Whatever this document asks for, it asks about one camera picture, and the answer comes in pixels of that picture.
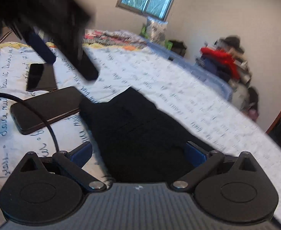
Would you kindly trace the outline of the black pants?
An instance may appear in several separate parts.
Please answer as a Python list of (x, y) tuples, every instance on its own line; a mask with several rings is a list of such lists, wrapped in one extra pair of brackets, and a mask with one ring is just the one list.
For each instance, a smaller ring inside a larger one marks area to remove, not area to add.
[(133, 88), (104, 103), (84, 98), (79, 108), (118, 183), (172, 183), (194, 169), (184, 150), (189, 141), (213, 150)]

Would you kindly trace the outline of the black smartphone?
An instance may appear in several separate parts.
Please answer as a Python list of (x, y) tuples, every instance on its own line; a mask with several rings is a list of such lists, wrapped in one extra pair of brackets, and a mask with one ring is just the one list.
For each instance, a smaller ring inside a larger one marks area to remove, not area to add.
[(32, 63), (28, 72), (26, 91), (55, 91), (57, 84), (52, 64)]

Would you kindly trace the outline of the white quilt with writing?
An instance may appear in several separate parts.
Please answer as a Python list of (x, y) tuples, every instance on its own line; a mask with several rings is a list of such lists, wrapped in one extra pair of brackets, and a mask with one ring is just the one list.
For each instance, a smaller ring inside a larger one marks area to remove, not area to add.
[[(220, 152), (237, 156), (252, 153), (275, 186), (281, 222), (281, 149), (253, 121), (203, 84), (186, 69), (158, 56), (149, 48), (128, 51), (117, 47), (87, 47), (99, 68), (99, 78), (89, 83), (55, 47), (58, 88), (74, 86), (93, 102), (107, 102), (134, 87), (160, 110), (175, 118), (194, 136)], [(47, 129), (28, 136), (19, 133), (10, 114), (12, 101), (0, 98), (0, 190), (18, 162), (29, 151), (40, 156), (55, 152)], [(0, 210), (0, 226), (5, 219)]]

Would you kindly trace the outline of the black power bank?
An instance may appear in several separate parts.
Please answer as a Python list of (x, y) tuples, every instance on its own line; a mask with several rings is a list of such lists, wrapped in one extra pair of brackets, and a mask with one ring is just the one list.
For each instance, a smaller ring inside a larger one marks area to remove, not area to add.
[[(76, 114), (84, 98), (85, 96), (75, 87), (67, 87), (26, 99), (26, 102), (48, 123), (53, 124)], [(29, 135), (44, 127), (44, 123), (38, 116), (21, 103), (11, 106), (11, 116), (23, 135)]]

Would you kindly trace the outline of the floral pillow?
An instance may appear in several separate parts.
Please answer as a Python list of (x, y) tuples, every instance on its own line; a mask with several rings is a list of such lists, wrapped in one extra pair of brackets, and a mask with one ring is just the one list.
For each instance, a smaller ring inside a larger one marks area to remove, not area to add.
[(148, 36), (150, 42), (164, 46), (167, 26), (167, 22), (148, 17), (146, 24), (146, 35)]

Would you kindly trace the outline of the light blue bed sheet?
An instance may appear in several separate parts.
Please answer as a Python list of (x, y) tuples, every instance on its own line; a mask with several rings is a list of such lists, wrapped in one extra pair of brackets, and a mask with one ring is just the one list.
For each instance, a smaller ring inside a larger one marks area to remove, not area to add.
[(233, 90), (228, 83), (163, 46), (145, 38), (142, 40), (146, 44), (143, 54), (149, 57), (152, 65), (161, 68), (160, 77), (154, 74), (158, 79), (154, 90), (165, 95), (168, 102), (175, 105), (232, 103)]

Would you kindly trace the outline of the pile of clothes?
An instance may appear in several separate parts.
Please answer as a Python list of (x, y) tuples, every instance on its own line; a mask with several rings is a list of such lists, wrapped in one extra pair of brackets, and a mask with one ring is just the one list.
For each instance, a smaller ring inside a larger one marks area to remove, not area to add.
[(230, 35), (212, 46), (200, 49), (196, 64), (228, 83), (233, 90), (232, 104), (252, 121), (259, 117), (259, 93), (251, 86), (252, 73), (240, 46), (240, 37)]

